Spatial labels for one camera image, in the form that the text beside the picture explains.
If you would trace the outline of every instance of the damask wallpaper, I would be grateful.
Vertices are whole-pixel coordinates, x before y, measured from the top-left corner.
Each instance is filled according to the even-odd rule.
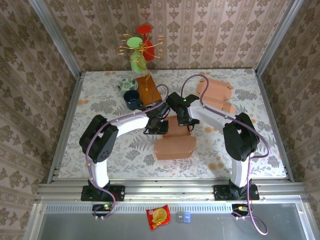
[[[304,1],[262,75],[295,179],[320,226],[320,1]]]
[[[27,0],[0,1],[0,239],[22,239],[75,79]]]
[[[81,71],[130,68],[115,48],[151,25],[164,58],[149,69],[253,68],[289,0],[45,0]]]

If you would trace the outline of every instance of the table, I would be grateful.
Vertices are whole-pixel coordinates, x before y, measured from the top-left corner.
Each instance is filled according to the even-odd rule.
[[[275,141],[261,91],[252,69],[194,69],[154,70],[152,77],[158,84],[166,84],[170,92],[180,92],[185,79],[194,74],[229,82],[234,89],[230,103],[236,112],[247,113],[255,129],[265,137],[271,148],[267,158],[255,159],[251,165],[253,178],[286,178],[286,171]],[[95,115],[108,120],[129,114],[125,102],[117,90],[118,81],[137,78],[133,71],[86,72],[78,99],[71,131],[62,159],[59,178],[88,178],[88,165],[79,145],[79,139]],[[187,83],[184,95],[195,94],[200,77]],[[165,89],[159,89],[162,96]],[[154,143],[159,135],[144,135],[137,129],[117,138],[108,158],[110,178],[229,178],[232,161],[227,154],[223,135],[206,123],[195,126],[191,133],[197,137],[197,146],[188,159],[157,160]],[[266,152],[263,143],[258,145],[255,155]]]

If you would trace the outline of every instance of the blue tag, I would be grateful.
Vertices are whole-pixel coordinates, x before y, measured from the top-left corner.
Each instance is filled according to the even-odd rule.
[[[183,214],[183,221],[185,223],[190,223],[191,221],[191,213],[189,211],[185,211]]]

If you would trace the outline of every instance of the snack package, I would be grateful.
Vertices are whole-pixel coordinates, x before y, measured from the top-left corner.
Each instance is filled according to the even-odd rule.
[[[170,222],[170,211],[168,205],[158,207],[154,209],[148,209],[146,211],[146,217],[148,218],[150,230],[156,229],[156,227]]]

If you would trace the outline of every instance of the purple cable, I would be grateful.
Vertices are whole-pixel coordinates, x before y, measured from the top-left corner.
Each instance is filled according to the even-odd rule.
[[[155,88],[157,89],[157,88],[160,87],[160,86],[164,86],[164,87],[166,88],[166,96],[165,96],[164,100],[162,100],[162,102],[161,102],[159,105],[156,105],[156,106],[153,106],[153,107],[151,107],[151,108],[148,108],[148,109],[145,110],[145,111],[141,111],[141,112],[137,112],[137,113],[131,113],[131,114],[128,114],[128,115],[125,115],[125,116],[121,116],[121,117],[119,117],[119,118],[116,118],[116,119],[113,119],[113,120],[110,120],[110,121],[106,122],[106,123],[103,124],[103,125],[99,128],[99,130],[94,134],[93,138],[91,139],[91,141],[90,141],[90,143],[89,143],[89,145],[88,145],[88,147],[87,147],[87,149],[86,149],[86,151],[85,151],[85,161],[88,163],[88,171],[89,171],[89,176],[90,176],[90,182],[92,183],[92,185],[93,185],[95,188],[97,188],[97,189],[99,189],[99,190],[101,190],[101,191],[109,194],[109,195],[112,197],[112,207],[111,207],[109,213],[106,214],[102,219],[106,219],[106,218],[109,217],[110,214],[113,212],[114,206],[116,205],[116,199],[115,199],[115,196],[114,196],[111,192],[109,192],[109,191],[106,190],[106,189],[103,189],[102,187],[99,187],[99,186],[97,185],[97,183],[95,182],[95,180],[94,180],[94,178],[93,178],[93,174],[92,174],[92,167],[91,167],[92,161],[89,159],[89,151],[90,151],[90,149],[91,149],[94,141],[96,140],[97,136],[102,132],[102,130],[103,130],[107,125],[112,124],[112,123],[116,123],[116,122],[118,122],[118,121],[121,121],[121,120],[130,118],[130,117],[134,117],[134,116],[139,116],[139,115],[145,114],[145,113],[147,113],[147,112],[149,112],[149,111],[151,111],[151,110],[153,110],[153,109],[158,108],[158,107],[161,106],[162,104],[164,104],[164,103],[166,102],[166,100],[167,100],[168,95],[169,95],[169,88],[168,88],[166,85],[164,85],[164,84],[159,84],[159,85],[156,86]]]
[[[239,121],[239,120],[237,120],[237,119],[235,119],[235,118],[233,118],[233,117],[230,117],[230,116],[228,116],[228,115],[224,115],[223,113],[221,113],[221,112],[219,112],[219,111],[216,111],[216,110],[214,110],[214,109],[212,109],[212,108],[207,107],[206,105],[204,105],[203,96],[205,95],[205,92],[207,91],[207,89],[208,89],[208,87],[209,87],[209,80],[208,80],[208,78],[207,78],[206,76],[204,76],[204,75],[202,75],[202,74],[195,74],[195,75],[192,75],[192,76],[188,77],[188,78],[184,81],[184,83],[183,83],[183,85],[182,85],[182,88],[181,88],[181,97],[183,97],[183,91],[184,91],[184,87],[185,87],[187,81],[189,81],[189,80],[190,80],[191,78],[193,78],[193,77],[202,77],[202,78],[204,78],[205,81],[206,81],[205,89],[204,89],[204,91],[202,92],[202,94],[201,94],[201,96],[200,96],[200,103],[201,103],[202,107],[204,107],[205,109],[209,110],[209,111],[212,112],[212,113],[215,113],[215,114],[217,114],[217,115],[219,115],[219,116],[221,116],[221,117],[223,117],[223,118],[227,118],[227,119],[229,119],[229,120],[231,120],[231,121],[234,121],[235,123],[240,124],[241,126],[247,128],[248,130],[250,130],[251,132],[253,132],[255,135],[257,135],[257,136],[259,137],[259,139],[261,139],[261,141],[264,143],[264,145],[265,145],[265,147],[266,147],[267,153],[266,153],[265,155],[252,156],[252,157],[249,157],[249,159],[248,159],[249,162],[248,162],[248,173],[247,173],[247,178],[246,178],[246,182],[247,182],[247,184],[246,184],[247,189],[246,189],[246,190],[247,190],[247,203],[248,203],[249,215],[250,215],[250,217],[251,217],[252,223],[253,223],[254,227],[256,228],[256,230],[257,230],[261,235],[267,235],[267,234],[268,234],[268,228],[267,228],[266,224],[265,224],[260,218],[252,215],[252,210],[251,210],[251,207],[250,207],[249,176],[250,176],[251,160],[252,160],[252,159],[258,159],[258,158],[266,158],[267,156],[269,156],[269,154],[270,154],[270,147],[269,147],[267,141],[265,140],[265,138],[264,138],[263,136],[261,136],[261,134],[258,133],[258,132],[257,132],[255,129],[253,129],[252,127],[248,126],[247,124],[245,124],[245,123],[243,123],[243,122],[241,122],[241,121]],[[264,227],[265,227],[265,229],[266,229],[265,232],[262,232],[262,231],[258,228],[258,226],[257,226],[257,224],[256,224],[256,222],[255,222],[255,219],[258,219],[260,222],[262,222],[262,224],[264,225]]]

